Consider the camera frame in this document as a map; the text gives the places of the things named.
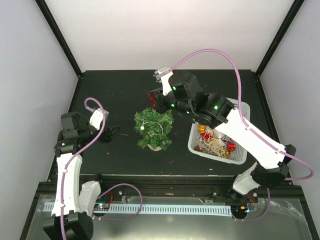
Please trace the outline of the white plastic basket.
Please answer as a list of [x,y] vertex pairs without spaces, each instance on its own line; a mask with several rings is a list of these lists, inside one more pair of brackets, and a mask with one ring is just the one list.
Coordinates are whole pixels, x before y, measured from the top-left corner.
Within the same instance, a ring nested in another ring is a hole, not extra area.
[[235,150],[230,153],[230,157],[220,157],[214,154],[211,149],[204,144],[205,138],[198,133],[199,123],[195,122],[191,125],[191,130],[188,139],[188,149],[191,153],[203,158],[207,158],[213,161],[223,162],[227,164],[242,165],[247,159],[247,151],[240,146],[234,140],[231,141],[231,137],[224,135],[221,139],[224,142],[224,149],[227,150],[228,143],[233,142],[235,144]]

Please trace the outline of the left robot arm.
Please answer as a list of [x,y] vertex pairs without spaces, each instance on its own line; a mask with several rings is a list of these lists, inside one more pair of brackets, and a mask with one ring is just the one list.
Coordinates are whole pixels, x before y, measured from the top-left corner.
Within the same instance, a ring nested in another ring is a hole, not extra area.
[[56,196],[51,217],[42,228],[51,240],[90,240],[94,226],[92,213],[95,200],[108,192],[98,177],[80,184],[83,151],[93,140],[109,143],[119,126],[105,127],[109,112],[94,109],[90,118],[79,112],[61,115],[62,130],[54,146],[58,168]]

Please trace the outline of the small green christmas tree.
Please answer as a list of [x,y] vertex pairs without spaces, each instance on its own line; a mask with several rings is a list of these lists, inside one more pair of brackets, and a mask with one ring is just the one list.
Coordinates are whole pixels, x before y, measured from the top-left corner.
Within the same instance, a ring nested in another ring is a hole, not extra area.
[[158,113],[155,109],[145,108],[135,113],[134,121],[134,129],[141,136],[137,142],[139,147],[158,152],[165,151],[172,144],[169,138],[174,123],[171,110]]

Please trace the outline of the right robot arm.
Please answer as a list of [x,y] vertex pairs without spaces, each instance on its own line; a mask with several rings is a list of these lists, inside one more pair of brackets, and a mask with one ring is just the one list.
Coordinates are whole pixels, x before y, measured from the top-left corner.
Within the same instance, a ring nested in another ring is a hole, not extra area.
[[224,191],[227,198],[238,202],[256,188],[270,189],[287,178],[288,163],[296,153],[294,146],[272,142],[241,115],[240,106],[217,93],[204,93],[194,74],[185,70],[173,73],[162,68],[156,70],[154,76],[162,84],[150,92],[158,113],[178,111],[193,122],[230,137],[256,159],[249,169],[234,177]]

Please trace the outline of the white bulb string lights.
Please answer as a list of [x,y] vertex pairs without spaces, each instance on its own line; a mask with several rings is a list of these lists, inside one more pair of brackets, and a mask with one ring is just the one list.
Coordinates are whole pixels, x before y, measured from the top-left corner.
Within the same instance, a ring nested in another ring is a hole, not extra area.
[[149,136],[162,136],[164,135],[163,126],[156,121],[144,121],[139,129]]

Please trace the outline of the red star tree topper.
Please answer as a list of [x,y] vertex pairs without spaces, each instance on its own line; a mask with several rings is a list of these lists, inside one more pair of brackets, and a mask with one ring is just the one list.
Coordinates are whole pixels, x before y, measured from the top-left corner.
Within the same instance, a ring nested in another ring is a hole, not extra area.
[[151,93],[150,91],[147,92],[147,95],[149,97],[149,102],[150,102],[150,104],[152,106],[152,109],[156,110],[157,109],[157,103],[156,103],[155,95],[153,93]]

